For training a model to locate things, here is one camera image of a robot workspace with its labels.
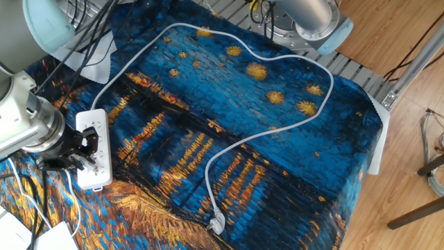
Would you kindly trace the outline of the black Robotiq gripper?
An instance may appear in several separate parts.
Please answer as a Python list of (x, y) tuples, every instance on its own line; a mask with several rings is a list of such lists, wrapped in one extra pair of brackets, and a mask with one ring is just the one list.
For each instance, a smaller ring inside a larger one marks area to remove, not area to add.
[(84, 157), (90, 164), (95, 164), (94, 154), (99, 146), (99, 135), (91, 126), (82, 133), (67, 128), (56, 142), (50, 155), (41, 155), (36, 160), (37, 168), (42, 171), (64, 171), (66, 169), (84, 170), (79, 156)]

